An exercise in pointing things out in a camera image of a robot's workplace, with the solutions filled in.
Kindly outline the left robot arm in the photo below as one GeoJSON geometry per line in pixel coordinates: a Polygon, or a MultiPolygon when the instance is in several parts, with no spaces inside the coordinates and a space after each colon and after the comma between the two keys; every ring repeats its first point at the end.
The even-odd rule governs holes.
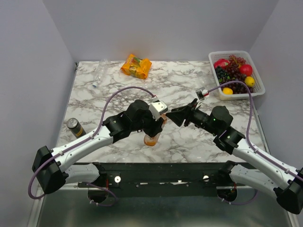
{"type": "Polygon", "coordinates": [[[75,141],[53,149],[41,147],[32,165],[33,178],[38,180],[44,194],[51,194],[68,183],[89,182],[101,186],[105,175],[95,164],[83,167],[74,164],[97,149],[129,137],[132,132],[143,131],[155,137],[162,132],[162,115],[167,110],[163,101],[147,104],[135,100],[125,111],[106,118],[99,127],[75,141]]]}

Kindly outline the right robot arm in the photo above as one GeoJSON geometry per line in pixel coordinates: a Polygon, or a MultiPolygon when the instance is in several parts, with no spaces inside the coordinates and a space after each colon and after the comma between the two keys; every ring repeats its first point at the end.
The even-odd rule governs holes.
{"type": "Polygon", "coordinates": [[[218,173],[223,185],[231,182],[250,186],[274,197],[288,212],[300,214],[303,209],[303,171],[290,166],[250,142],[231,126],[233,117],[225,106],[216,106],[210,114],[196,108],[194,99],[186,106],[172,109],[166,116],[177,126],[190,123],[214,135],[215,145],[222,151],[234,155],[254,167],[253,170],[231,163],[218,173]]]}

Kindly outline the orange juice bottle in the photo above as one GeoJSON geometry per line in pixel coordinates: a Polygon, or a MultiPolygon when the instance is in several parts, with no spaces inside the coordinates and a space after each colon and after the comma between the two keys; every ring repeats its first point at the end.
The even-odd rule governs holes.
{"type": "MultiPolygon", "coordinates": [[[[161,129],[163,129],[167,122],[167,117],[165,114],[162,114],[160,117],[163,119],[163,123],[161,125],[161,129]]],[[[159,140],[160,135],[161,132],[157,133],[154,137],[150,137],[149,135],[145,134],[143,138],[144,144],[150,147],[155,146],[159,140]]]]}

